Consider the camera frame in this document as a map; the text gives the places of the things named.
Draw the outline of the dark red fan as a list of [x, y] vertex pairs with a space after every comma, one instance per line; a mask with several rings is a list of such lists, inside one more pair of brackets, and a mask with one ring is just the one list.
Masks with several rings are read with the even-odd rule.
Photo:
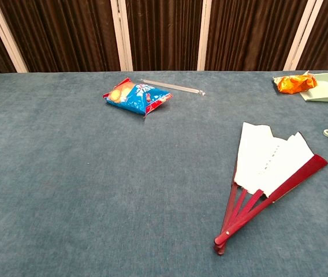
[[268, 125], [244, 122], [215, 252], [223, 255], [232, 235], [327, 164], [300, 132], [285, 140], [275, 137]]

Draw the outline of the orange crumpled snack wrapper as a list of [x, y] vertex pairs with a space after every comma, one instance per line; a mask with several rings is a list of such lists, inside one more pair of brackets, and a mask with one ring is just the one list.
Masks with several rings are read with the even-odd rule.
[[273, 82], [277, 86], [278, 92], [290, 95], [308, 91], [318, 85], [315, 76], [309, 71], [300, 75], [274, 77]]

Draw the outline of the dark brown curtain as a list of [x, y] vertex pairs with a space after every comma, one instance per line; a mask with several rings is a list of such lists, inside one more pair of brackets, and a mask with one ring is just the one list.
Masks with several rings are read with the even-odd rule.
[[[125, 0], [135, 71], [196, 70], [203, 0]], [[212, 0], [205, 70], [282, 70], [308, 0]], [[29, 72], [119, 71], [110, 0], [0, 0]], [[328, 0], [298, 70], [328, 70]]]

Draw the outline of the clear plastic stick wrapper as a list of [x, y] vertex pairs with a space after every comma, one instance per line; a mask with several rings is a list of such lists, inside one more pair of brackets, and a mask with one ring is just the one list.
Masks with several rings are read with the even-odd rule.
[[159, 86], [159, 87], [164, 87], [164, 88], [169, 88], [169, 89], [175, 89], [175, 90], [179, 90], [179, 91], [194, 93], [194, 94], [198, 94], [200, 96], [204, 96], [206, 94], [201, 89], [196, 89], [196, 88], [189, 88], [189, 87], [183, 87], [183, 86], [180, 86], [180, 85], [161, 83], [161, 82], [158, 82], [158, 81], [146, 80], [146, 79], [142, 79], [142, 78], [140, 79], [140, 81], [143, 82], [143, 83], [146, 83], [146, 84], [151, 84], [151, 85], [156, 85], [156, 86]]

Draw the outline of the blue felt table cover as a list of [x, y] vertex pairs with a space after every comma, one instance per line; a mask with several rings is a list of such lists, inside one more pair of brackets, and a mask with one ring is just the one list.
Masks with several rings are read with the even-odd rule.
[[[0, 74], [0, 277], [328, 277], [328, 164], [213, 250], [244, 122], [328, 162], [328, 103], [277, 76]], [[206, 94], [148, 84], [173, 97], [143, 116], [103, 98], [126, 78]]]

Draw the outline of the white frame post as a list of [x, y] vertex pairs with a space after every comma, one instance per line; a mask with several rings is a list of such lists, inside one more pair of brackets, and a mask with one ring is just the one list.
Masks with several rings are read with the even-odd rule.
[[308, 0], [283, 71], [296, 70], [324, 0]]
[[208, 31], [210, 26], [212, 0], [203, 0], [200, 24], [197, 71], [204, 71], [207, 55]]
[[132, 72], [132, 52], [125, 0], [110, 0], [121, 71]]
[[23, 56], [0, 7], [0, 38], [17, 73], [28, 73]]

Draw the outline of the blue snack bag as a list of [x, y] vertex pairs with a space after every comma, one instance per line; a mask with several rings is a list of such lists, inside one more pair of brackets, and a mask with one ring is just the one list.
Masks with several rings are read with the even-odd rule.
[[147, 116], [173, 95], [148, 84], [133, 83], [130, 78], [124, 79], [103, 98], [107, 103], [143, 116]]

